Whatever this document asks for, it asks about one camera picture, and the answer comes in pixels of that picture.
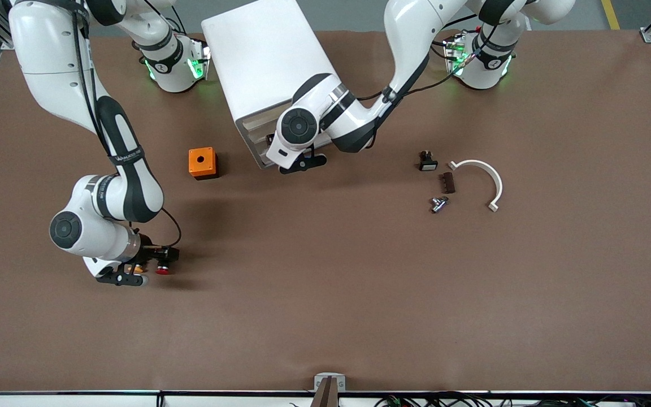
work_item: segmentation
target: circular black cap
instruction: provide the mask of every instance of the circular black cap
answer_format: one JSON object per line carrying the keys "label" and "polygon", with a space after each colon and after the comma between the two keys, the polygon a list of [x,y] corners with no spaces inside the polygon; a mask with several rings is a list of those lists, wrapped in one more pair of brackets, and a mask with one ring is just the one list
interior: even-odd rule
{"label": "circular black cap", "polygon": [[71,248],[82,234],[82,221],[72,212],[62,212],[49,224],[49,237],[60,248]]}
{"label": "circular black cap", "polygon": [[306,109],[296,108],[283,116],[283,138],[290,144],[310,144],[318,134],[315,116]]}

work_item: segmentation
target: orange block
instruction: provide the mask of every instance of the orange block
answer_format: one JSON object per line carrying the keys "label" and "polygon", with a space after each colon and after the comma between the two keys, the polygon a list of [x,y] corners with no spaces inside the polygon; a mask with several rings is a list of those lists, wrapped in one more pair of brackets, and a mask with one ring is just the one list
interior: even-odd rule
{"label": "orange block", "polygon": [[189,173],[196,180],[211,180],[219,177],[218,155],[212,147],[189,151]]}

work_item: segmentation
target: metal fitting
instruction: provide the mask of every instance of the metal fitting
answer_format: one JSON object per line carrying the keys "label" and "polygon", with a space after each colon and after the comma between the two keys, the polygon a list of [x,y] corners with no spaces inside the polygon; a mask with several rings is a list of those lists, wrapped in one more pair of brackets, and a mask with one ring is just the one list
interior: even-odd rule
{"label": "metal fitting", "polygon": [[444,206],[449,204],[449,199],[445,196],[442,196],[441,198],[433,198],[431,199],[431,204],[433,204],[431,212],[437,214],[441,212],[441,209],[443,209]]}

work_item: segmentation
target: brown table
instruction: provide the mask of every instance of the brown table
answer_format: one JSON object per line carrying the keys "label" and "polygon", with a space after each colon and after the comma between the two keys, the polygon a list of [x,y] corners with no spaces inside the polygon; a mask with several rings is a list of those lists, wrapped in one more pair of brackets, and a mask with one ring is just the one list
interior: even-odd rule
{"label": "brown table", "polygon": [[[390,80],[382,33],[319,33],[343,81]],[[651,391],[651,45],[633,31],[529,32],[492,90],[409,96],[374,149],[283,176],[259,170],[216,81],[172,95],[126,38],[96,38],[183,225],[176,275],[98,284],[47,227],[87,174],[93,134],[39,108],[15,54],[0,62],[0,391],[351,389]],[[444,75],[432,59],[419,85]],[[225,170],[195,181],[188,149]],[[481,159],[441,214],[421,150]],[[161,214],[142,225],[175,237]]]}

